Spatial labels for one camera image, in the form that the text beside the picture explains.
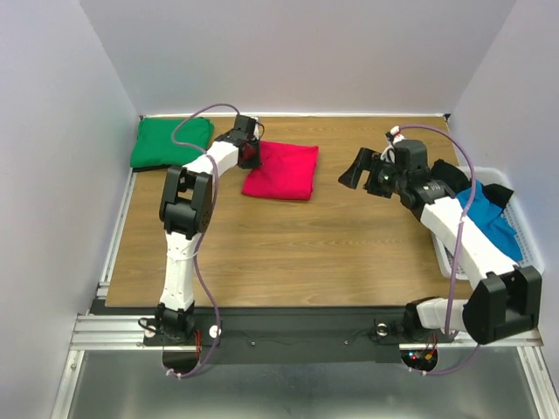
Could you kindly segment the pink red t shirt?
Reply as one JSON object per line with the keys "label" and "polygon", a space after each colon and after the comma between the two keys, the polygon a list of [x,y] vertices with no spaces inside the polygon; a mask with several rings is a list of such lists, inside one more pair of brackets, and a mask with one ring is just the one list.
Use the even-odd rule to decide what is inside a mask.
{"label": "pink red t shirt", "polygon": [[309,201],[319,153],[318,146],[263,141],[262,165],[245,178],[241,193],[265,199]]}

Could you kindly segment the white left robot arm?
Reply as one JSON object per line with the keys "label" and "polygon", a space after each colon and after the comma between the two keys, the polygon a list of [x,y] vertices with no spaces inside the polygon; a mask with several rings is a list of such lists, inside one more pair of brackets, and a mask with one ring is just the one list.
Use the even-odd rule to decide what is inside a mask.
{"label": "white left robot arm", "polygon": [[194,333],[196,257],[208,230],[219,178],[231,168],[261,166],[259,120],[238,114],[233,127],[220,134],[194,161],[168,168],[159,218],[166,238],[166,269],[162,295],[155,309],[155,330],[176,344]]}

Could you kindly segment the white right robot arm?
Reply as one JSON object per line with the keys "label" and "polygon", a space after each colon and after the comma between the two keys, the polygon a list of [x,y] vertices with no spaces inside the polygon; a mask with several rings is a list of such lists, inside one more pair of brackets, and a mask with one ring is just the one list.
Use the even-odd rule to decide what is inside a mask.
{"label": "white right robot arm", "polygon": [[422,141],[400,140],[386,154],[360,148],[338,179],[401,204],[449,250],[473,289],[468,299],[425,298],[405,307],[404,335],[422,340],[432,330],[468,333],[486,345],[537,328],[542,276],[499,250],[464,213],[453,190],[431,174]]}

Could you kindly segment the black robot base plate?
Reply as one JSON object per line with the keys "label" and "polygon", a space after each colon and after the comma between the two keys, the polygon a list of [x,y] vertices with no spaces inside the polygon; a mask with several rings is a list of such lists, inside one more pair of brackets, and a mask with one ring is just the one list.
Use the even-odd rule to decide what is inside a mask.
{"label": "black robot base plate", "polygon": [[438,329],[409,332],[401,306],[223,308],[221,334],[209,307],[194,311],[194,333],[146,333],[143,344],[171,361],[211,365],[398,363],[404,346],[450,342]]}

